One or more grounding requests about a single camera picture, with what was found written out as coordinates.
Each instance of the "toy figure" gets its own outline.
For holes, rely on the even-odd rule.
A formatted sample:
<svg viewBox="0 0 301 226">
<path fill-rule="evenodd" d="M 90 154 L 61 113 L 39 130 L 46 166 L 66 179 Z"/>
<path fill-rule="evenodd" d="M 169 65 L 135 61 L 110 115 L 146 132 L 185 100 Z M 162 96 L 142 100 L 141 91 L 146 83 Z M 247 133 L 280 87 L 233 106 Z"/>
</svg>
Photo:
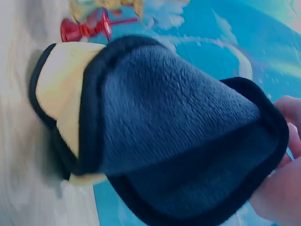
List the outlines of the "toy figure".
<svg viewBox="0 0 301 226">
<path fill-rule="evenodd" d="M 288 144 L 284 117 L 255 83 L 216 80 L 141 36 L 50 45 L 29 94 L 64 178 L 107 177 L 148 226 L 221 224 Z"/>
<path fill-rule="evenodd" d="M 103 32 L 107 39 L 110 40 L 111 25 L 138 21 L 135 18 L 130 18 L 110 22 L 107 10 L 115 16 L 120 16 L 122 14 L 122 6 L 132 7 L 134 12 L 138 15 L 139 20 L 142 21 L 143 0 L 70 0 L 71 21 L 69 19 L 62 21 L 62 41 L 79 41 L 83 36 L 90 38 L 100 32 Z M 97 10 L 100 8 L 103 9 L 103 13 L 101 21 L 98 22 Z"/>
</svg>

